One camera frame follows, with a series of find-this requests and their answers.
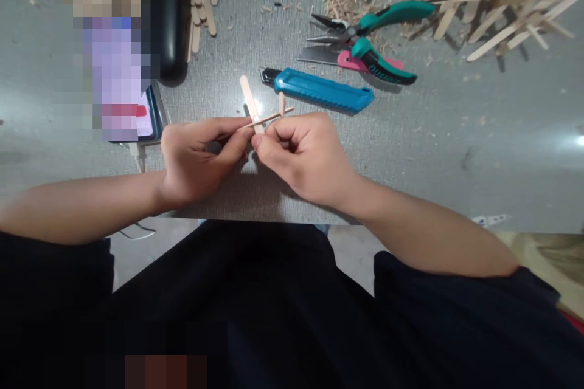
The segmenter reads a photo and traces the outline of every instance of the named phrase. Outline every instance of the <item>black sleeve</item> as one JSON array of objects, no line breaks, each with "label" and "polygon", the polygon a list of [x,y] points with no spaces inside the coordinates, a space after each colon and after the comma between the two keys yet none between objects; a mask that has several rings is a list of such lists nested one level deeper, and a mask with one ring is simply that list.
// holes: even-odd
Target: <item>black sleeve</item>
[{"label": "black sleeve", "polygon": [[558,292],[529,269],[509,277],[433,275],[380,252],[374,270],[375,299],[387,322],[426,369],[454,386],[584,381],[584,337],[557,311]]},{"label": "black sleeve", "polygon": [[0,232],[0,300],[8,320],[67,319],[111,295],[110,240],[64,246]]}]

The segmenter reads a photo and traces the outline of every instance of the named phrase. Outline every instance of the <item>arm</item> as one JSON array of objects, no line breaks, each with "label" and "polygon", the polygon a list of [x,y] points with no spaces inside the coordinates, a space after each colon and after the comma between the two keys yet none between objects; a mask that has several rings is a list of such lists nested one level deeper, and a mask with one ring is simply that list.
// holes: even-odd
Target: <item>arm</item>
[{"label": "arm", "polygon": [[253,129],[232,135],[219,155],[206,152],[206,145],[249,121],[221,117],[169,125],[162,134],[166,170],[33,187],[0,208],[0,230],[50,243],[84,244],[201,201],[242,157]]},{"label": "arm", "polygon": [[324,113],[276,120],[252,144],[299,196],[360,220],[415,269],[489,277],[518,267],[512,252],[471,220],[359,176]]}]

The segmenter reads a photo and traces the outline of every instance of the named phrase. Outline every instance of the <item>black shirt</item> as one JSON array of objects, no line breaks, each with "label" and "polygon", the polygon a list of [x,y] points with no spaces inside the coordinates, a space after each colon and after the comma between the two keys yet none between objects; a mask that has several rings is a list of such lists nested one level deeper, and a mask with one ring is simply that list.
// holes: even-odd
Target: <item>black shirt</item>
[{"label": "black shirt", "polygon": [[57,352],[86,387],[87,373],[115,387],[114,365],[91,363],[124,354],[209,354],[222,369],[209,387],[584,382],[584,337],[556,310],[558,293],[523,267],[507,278],[433,275],[380,252],[372,297],[312,225],[230,221],[205,222],[115,293],[113,264],[108,240],[71,247],[0,233],[13,382],[33,378],[20,361],[29,347],[52,363],[35,379],[63,367]]}]

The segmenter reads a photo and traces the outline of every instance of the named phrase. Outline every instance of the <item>black case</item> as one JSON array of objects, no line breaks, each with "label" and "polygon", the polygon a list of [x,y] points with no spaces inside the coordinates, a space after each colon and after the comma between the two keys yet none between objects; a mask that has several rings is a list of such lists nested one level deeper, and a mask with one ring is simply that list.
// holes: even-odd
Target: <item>black case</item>
[{"label": "black case", "polygon": [[150,55],[150,79],[181,84],[190,50],[190,0],[142,0],[142,53]]}]

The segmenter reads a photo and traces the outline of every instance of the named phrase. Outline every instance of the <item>gray table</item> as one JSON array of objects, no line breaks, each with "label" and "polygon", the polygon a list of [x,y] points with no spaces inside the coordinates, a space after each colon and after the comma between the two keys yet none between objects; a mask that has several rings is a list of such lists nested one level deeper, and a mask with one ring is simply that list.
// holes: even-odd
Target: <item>gray table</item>
[{"label": "gray table", "polygon": [[[91,129],[91,95],[83,89],[80,34],[71,9],[54,0],[0,0],[0,196],[62,179],[132,173],[121,147],[99,141]],[[295,67],[354,86],[356,72],[294,59],[306,37],[309,13],[321,0],[301,2],[303,11],[262,4],[276,0],[220,0],[218,36],[203,37],[186,82],[161,87],[173,122],[238,115],[244,99],[238,78],[249,77],[262,114],[274,112],[273,90],[260,84],[258,67]],[[584,3],[560,22],[579,32]],[[362,113],[334,119],[351,163],[378,182],[421,196],[470,217],[509,214],[501,227],[531,232],[580,232],[584,220],[584,35],[566,41],[549,35],[549,52],[528,40],[504,58],[475,63],[444,41],[406,43],[399,26],[383,31],[418,82],[399,92],[375,91]],[[452,32],[459,40],[457,30]],[[295,114],[318,109],[295,102]],[[148,148],[149,170],[163,168],[157,146]],[[213,200],[181,216],[339,224],[346,218],[296,198],[278,178],[251,159]]]}]

